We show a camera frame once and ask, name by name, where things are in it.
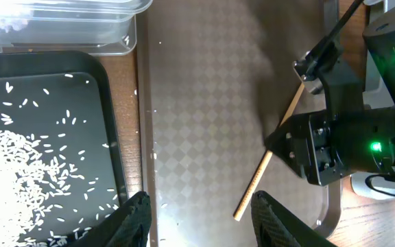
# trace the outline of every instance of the black tray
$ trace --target black tray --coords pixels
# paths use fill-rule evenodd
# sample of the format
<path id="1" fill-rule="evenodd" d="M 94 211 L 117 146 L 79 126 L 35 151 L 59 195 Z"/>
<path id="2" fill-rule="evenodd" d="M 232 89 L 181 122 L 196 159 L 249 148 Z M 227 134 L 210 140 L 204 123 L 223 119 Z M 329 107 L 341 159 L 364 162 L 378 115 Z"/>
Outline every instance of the black tray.
<path id="1" fill-rule="evenodd" d="M 5 89 L 6 82 L 14 87 L 10 93 Z M 25 98 L 28 103 L 19 108 Z M 12 102 L 13 105 L 4 106 L 2 102 Z M 70 110 L 70 118 L 67 118 L 66 110 Z M 4 125 L 1 113 L 11 116 L 14 123 Z M 0 130 L 25 136 L 34 134 L 36 139 L 40 135 L 49 135 L 36 148 L 43 153 L 41 159 L 44 163 L 53 156 L 59 158 L 59 153 L 62 153 L 67 164 L 74 163 L 78 168 L 76 174 L 85 177 L 84 180 L 73 178 L 70 196 L 50 196 L 43 203 L 45 207 L 61 204 L 64 208 L 47 213 L 42 230 L 38 231 L 36 227 L 25 237 L 46 242 L 50 238 L 50 230 L 55 235 L 72 235 L 73 229 L 80 227 L 82 233 L 84 228 L 100 224 L 106 214 L 114 211 L 106 203 L 122 205 L 128 199 L 108 76 L 94 57 L 77 51 L 0 54 Z M 60 133 L 66 136 L 59 138 Z M 43 147 L 44 143 L 51 144 L 51 148 Z M 109 148 L 102 146 L 103 143 L 107 143 Z M 63 145 L 68 147 L 60 152 Z M 54 152 L 45 153 L 48 149 Z M 99 180 L 90 185 L 88 182 L 95 178 Z M 45 185 L 41 187 L 44 192 L 49 189 Z M 88 200 L 85 200 L 84 193 L 91 187 L 95 190 L 89 192 Z M 115 192 L 107 192 L 108 188 L 116 189 L 117 199 L 112 199 Z M 99 220 L 95 219 L 96 213 L 100 214 Z M 65 222 L 57 221 L 57 217 L 64 218 Z M 84 221 L 78 224 L 81 217 Z"/>

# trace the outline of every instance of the tray rim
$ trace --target tray rim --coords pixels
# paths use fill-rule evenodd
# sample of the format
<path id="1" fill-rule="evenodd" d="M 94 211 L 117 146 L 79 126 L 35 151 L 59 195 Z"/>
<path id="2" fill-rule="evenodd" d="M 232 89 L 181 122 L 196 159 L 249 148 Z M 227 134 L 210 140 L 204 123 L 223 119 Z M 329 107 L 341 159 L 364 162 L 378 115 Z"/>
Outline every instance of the tray rim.
<path id="1" fill-rule="evenodd" d="M 324 32 L 328 33 L 339 20 L 339 0 L 319 0 L 320 14 L 324 20 Z M 151 196 L 152 226 L 150 239 L 158 239 L 158 218 L 156 212 L 155 172 L 154 160 L 149 156 L 153 150 L 153 125 L 152 125 L 152 99 L 150 88 L 149 46 L 148 46 L 148 11 L 137 14 L 136 36 L 139 45 L 136 46 L 137 79 L 139 94 L 140 130 L 141 130 L 141 168 L 143 177 L 143 190 Z M 342 212 L 342 180 L 335 181 L 326 186 L 328 208 L 322 212 L 322 223 L 314 230 L 327 238 L 335 231 Z M 150 246 L 157 246 L 157 240 L 150 242 Z"/>
<path id="2" fill-rule="evenodd" d="M 26 66 L 26 64 L 34 65 L 38 71 L 31 73 L 31 66 Z M 0 78 L 57 73 L 87 73 L 97 81 L 119 204 L 124 204 L 129 196 L 128 187 L 125 181 L 108 74 L 100 61 L 81 51 L 0 54 Z"/>

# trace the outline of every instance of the wooden stick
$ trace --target wooden stick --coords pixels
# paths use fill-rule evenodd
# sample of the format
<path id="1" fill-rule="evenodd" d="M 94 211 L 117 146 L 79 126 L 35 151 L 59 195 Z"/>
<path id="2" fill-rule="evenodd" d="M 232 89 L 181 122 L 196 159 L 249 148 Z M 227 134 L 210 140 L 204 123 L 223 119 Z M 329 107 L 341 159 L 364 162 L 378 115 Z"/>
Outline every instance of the wooden stick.
<path id="1" fill-rule="evenodd" d="M 290 116 L 292 116 L 292 113 L 294 113 L 296 104 L 298 103 L 298 100 L 300 100 L 303 90 L 304 90 L 304 84 L 301 83 L 300 87 L 296 91 L 294 98 L 292 99 L 291 104 L 289 105 L 289 108 L 286 111 L 285 116 L 283 117 L 283 120 L 281 121 L 281 124 L 283 124 Z M 267 164 L 269 164 L 269 162 L 271 161 L 271 158 L 272 158 L 272 152 L 266 150 L 265 155 L 263 155 L 263 158 L 261 159 L 259 168 L 257 168 L 257 171 L 254 174 L 251 183 L 248 185 L 248 188 L 246 189 L 245 195 L 241 199 L 241 202 L 234 213 L 234 219 L 236 221 L 240 221 L 241 217 L 243 216 L 243 213 L 245 213 L 246 207 L 251 201 L 252 194 L 256 190 L 257 185 L 259 184 L 260 179 L 266 170 Z"/>

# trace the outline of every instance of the gray tray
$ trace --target gray tray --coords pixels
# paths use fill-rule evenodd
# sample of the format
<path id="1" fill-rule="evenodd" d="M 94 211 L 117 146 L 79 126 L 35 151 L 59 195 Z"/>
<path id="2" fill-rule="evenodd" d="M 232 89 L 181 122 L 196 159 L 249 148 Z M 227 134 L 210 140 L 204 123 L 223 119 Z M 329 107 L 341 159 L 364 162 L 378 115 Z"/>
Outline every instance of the gray tray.
<path id="1" fill-rule="evenodd" d="M 138 18 L 144 190 L 152 246 L 256 246 L 232 215 L 299 80 L 291 63 L 337 20 L 336 1 L 164 0 Z M 304 92 L 297 113 L 324 99 Z M 266 190 L 321 235 L 341 186 L 309 185 L 273 157 Z"/>

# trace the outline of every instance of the wooden table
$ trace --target wooden table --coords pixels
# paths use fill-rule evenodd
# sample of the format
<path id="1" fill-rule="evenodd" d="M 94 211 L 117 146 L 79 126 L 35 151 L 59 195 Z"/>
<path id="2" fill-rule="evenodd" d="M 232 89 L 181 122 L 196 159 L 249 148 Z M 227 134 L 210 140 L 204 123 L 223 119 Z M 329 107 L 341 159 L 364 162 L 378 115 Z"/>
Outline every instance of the wooden table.
<path id="1" fill-rule="evenodd" d="M 340 0 L 341 14 L 351 3 L 352 0 Z M 362 78 L 366 48 L 361 34 L 365 25 L 366 8 L 361 7 L 341 35 L 344 57 Z M 135 55 L 100 58 L 110 80 L 130 196 L 142 190 Z M 345 178 L 341 220 L 329 240 L 338 246 L 395 246 L 395 200 L 359 197 L 352 192 L 350 179 Z"/>

